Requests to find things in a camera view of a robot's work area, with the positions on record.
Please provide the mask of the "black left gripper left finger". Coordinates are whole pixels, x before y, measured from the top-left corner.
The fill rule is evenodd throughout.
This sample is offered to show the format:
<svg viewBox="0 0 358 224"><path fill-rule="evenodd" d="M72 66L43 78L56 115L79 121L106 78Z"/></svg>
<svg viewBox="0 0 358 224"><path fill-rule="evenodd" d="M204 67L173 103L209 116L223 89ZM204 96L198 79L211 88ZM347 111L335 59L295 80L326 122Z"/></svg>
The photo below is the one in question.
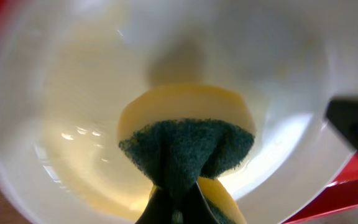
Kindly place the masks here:
<svg viewBox="0 0 358 224"><path fill-rule="evenodd" d="M173 204L168 192L156 188L135 224L171 224L172 215Z"/></svg>

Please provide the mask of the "yellow green scrub sponge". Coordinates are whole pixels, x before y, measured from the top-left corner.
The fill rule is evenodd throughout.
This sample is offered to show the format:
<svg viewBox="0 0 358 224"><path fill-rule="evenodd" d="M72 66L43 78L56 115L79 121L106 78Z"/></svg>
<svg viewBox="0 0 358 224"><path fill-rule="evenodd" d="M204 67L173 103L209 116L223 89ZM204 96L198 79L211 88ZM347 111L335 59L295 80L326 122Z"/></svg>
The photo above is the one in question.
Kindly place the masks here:
<svg viewBox="0 0 358 224"><path fill-rule="evenodd" d="M243 98L223 88L175 84L140 95L122 111L119 148L168 192L171 223L183 223L181 201L194 183L219 223L244 223L219 176L240 165L255 141L255 125Z"/></svg>

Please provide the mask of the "white plate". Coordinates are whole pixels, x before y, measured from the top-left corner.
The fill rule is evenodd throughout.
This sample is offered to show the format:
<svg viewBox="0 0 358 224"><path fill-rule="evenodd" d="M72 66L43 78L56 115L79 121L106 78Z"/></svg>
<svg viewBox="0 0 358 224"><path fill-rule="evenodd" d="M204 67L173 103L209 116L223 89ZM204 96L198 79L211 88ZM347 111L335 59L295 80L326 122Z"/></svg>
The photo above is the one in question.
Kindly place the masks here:
<svg viewBox="0 0 358 224"><path fill-rule="evenodd" d="M243 97L255 144L221 182L281 223L353 150L326 122L358 96L358 1L9 1L0 16L0 188L33 223L134 223L152 183L119 116L166 83Z"/></svg>

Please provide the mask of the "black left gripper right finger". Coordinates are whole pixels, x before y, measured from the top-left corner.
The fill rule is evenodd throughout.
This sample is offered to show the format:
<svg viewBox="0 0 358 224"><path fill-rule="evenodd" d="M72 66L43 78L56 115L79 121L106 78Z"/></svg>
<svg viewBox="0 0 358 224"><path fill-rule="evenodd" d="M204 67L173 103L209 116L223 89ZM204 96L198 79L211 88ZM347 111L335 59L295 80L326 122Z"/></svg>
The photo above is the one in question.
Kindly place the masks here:
<svg viewBox="0 0 358 224"><path fill-rule="evenodd" d="M187 191L179 210L183 215L184 224L219 224L197 182Z"/></svg>

